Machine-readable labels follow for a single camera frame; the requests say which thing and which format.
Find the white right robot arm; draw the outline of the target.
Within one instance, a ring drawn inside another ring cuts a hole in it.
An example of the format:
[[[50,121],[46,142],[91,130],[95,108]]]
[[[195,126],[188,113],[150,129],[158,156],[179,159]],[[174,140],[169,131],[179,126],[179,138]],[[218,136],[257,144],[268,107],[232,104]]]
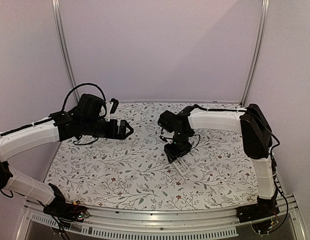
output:
[[[253,164],[257,181],[257,196],[261,200],[254,206],[257,218],[264,218],[273,209],[270,201],[275,198],[276,161],[274,148],[280,145],[260,107],[250,104],[241,108],[205,108],[194,104],[178,113],[165,110],[160,114],[158,125],[172,136],[161,136],[166,142],[164,152],[170,163],[187,155],[194,145],[190,138],[197,131],[231,134],[241,138],[243,152]]]

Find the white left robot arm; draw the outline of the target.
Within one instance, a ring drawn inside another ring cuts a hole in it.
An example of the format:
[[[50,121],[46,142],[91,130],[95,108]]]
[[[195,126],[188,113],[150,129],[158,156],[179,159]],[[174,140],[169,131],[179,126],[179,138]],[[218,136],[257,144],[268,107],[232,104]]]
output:
[[[106,102],[92,94],[83,94],[70,111],[61,110],[40,121],[0,132],[0,190],[18,193],[26,198],[40,201],[58,217],[69,213],[60,190],[39,182],[11,167],[8,160],[30,149],[82,136],[124,140],[133,132],[126,120],[111,119],[119,102]]]

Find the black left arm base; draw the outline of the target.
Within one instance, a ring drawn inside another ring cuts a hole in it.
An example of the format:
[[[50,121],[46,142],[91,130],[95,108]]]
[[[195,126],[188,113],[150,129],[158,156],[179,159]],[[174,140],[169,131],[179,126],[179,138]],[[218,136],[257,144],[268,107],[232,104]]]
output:
[[[53,190],[54,198],[50,204],[44,206],[43,212],[45,214],[67,222],[83,222],[84,219],[90,216],[88,209],[80,205],[79,201],[68,203],[55,185],[50,183],[49,186]]]

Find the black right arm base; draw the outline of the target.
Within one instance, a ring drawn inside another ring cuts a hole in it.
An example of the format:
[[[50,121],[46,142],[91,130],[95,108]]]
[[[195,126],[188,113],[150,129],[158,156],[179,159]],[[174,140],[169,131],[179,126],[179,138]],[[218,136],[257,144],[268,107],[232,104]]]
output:
[[[276,197],[274,195],[269,200],[257,197],[257,203],[237,207],[236,217],[240,223],[245,223],[274,216],[279,213]]]

